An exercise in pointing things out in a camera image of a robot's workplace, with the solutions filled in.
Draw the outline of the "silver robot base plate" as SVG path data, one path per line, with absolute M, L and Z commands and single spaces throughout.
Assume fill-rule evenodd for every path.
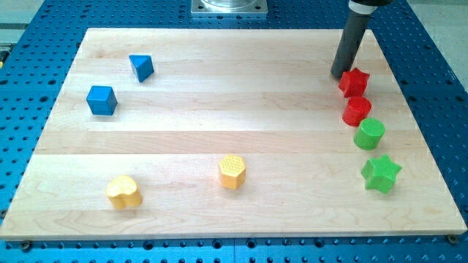
M 192 17 L 235 17 L 247 15 L 265 17 L 268 14 L 266 0 L 191 0 Z

